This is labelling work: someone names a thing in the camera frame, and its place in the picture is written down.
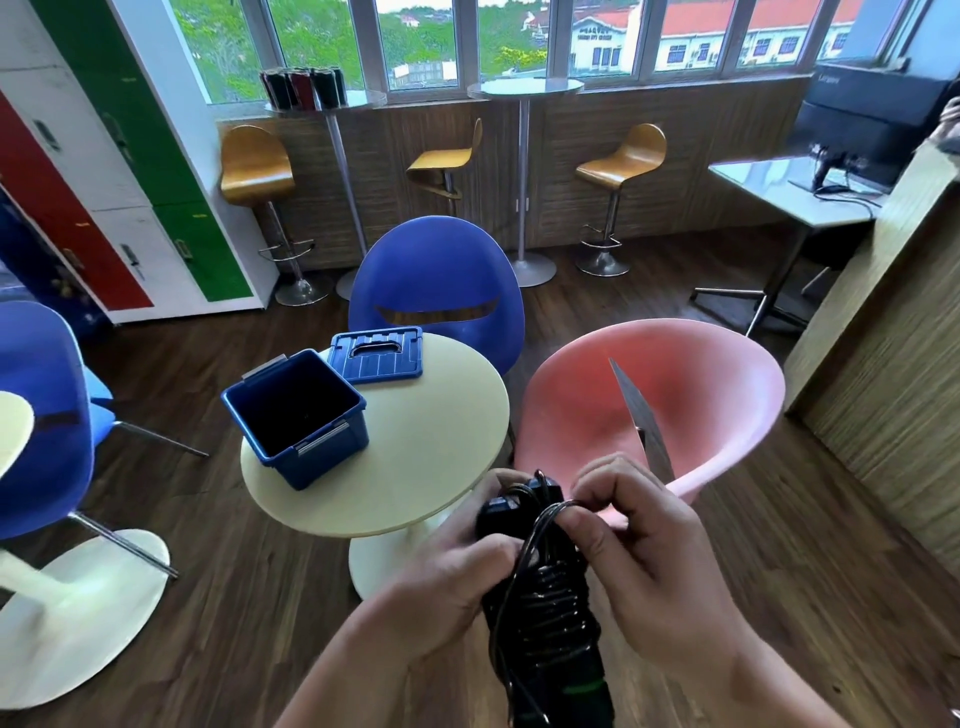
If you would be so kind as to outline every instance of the white locker door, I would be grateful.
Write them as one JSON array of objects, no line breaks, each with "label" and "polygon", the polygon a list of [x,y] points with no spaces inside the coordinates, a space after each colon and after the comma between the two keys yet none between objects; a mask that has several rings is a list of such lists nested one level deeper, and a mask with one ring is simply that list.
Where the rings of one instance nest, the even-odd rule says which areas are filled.
[{"label": "white locker door", "polygon": [[206,298],[152,208],[102,210],[90,216],[154,302],[152,308],[111,312],[114,323],[204,313]]},{"label": "white locker door", "polygon": [[68,69],[0,71],[0,91],[84,207],[93,212],[150,205]]},{"label": "white locker door", "polygon": [[66,66],[30,0],[0,2],[0,71]]}]

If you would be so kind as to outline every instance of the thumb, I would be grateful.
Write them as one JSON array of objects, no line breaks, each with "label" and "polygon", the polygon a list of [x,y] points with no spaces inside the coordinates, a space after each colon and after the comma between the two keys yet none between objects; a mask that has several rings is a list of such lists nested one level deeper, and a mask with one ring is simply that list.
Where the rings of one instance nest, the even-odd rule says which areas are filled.
[{"label": "thumb", "polygon": [[653,590],[650,575],[595,513],[581,506],[566,508],[557,516],[557,525],[584,554],[611,600],[636,599],[637,595],[626,594],[625,587],[632,585],[638,585],[642,594]]},{"label": "thumb", "polygon": [[461,548],[454,567],[465,599],[479,599],[514,570],[523,548],[520,539],[504,533],[492,533],[476,544]]}]

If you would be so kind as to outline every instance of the red locker door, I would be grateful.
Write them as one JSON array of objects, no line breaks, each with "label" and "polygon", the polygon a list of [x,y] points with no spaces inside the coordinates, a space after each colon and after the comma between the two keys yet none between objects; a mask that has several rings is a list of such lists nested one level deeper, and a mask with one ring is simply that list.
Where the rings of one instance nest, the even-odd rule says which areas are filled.
[{"label": "red locker door", "polygon": [[3,94],[0,182],[108,310],[153,305]]}]

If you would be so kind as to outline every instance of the wooden bar stool seat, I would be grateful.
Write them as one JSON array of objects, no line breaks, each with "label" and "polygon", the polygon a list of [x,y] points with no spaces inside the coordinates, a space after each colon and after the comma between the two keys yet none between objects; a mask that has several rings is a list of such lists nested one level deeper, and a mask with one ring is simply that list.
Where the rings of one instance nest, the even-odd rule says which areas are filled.
[{"label": "wooden bar stool seat", "polygon": [[613,237],[613,228],[616,225],[616,212],[620,204],[620,190],[623,183],[634,177],[652,172],[663,164],[666,159],[666,136],[660,127],[653,124],[637,124],[630,129],[627,138],[609,157],[584,162],[577,167],[577,177],[590,184],[596,184],[610,191],[610,200],[607,203],[607,223],[602,230],[592,225],[584,225],[591,231],[599,233],[600,239],[580,242],[595,250],[577,263],[577,267],[584,273],[601,278],[622,276],[630,270],[630,266],[615,259],[611,253],[613,248],[619,248],[621,243]]},{"label": "wooden bar stool seat", "polygon": [[457,216],[457,200],[463,194],[453,186],[452,170],[467,166],[483,137],[483,122],[477,119],[473,125],[473,142],[466,149],[436,149],[424,152],[407,167],[407,179],[417,187],[446,198],[450,215]]},{"label": "wooden bar stool seat", "polygon": [[[291,242],[276,209],[276,202],[290,197],[297,188],[283,143],[260,127],[234,127],[224,134],[220,162],[220,192],[224,199],[243,207],[265,205],[274,219],[281,242],[259,252],[275,263],[289,263],[294,274],[294,282],[277,287],[276,302],[307,305],[326,298],[333,282],[320,273],[305,274],[298,260],[314,249],[313,240]],[[303,245],[307,247],[298,253],[297,246]]]}]

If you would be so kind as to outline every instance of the computer monitor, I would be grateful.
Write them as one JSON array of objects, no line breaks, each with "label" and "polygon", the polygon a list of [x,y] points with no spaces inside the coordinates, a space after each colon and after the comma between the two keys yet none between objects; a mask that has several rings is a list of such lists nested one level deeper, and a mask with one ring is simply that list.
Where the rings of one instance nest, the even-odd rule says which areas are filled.
[{"label": "computer monitor", "polygon": [[889,190],[936,128],[951,86],[874,68],[818,65],[787,139],[793,154],[812,152],[820,162],[809,188],[822,189],[836,167]]}]

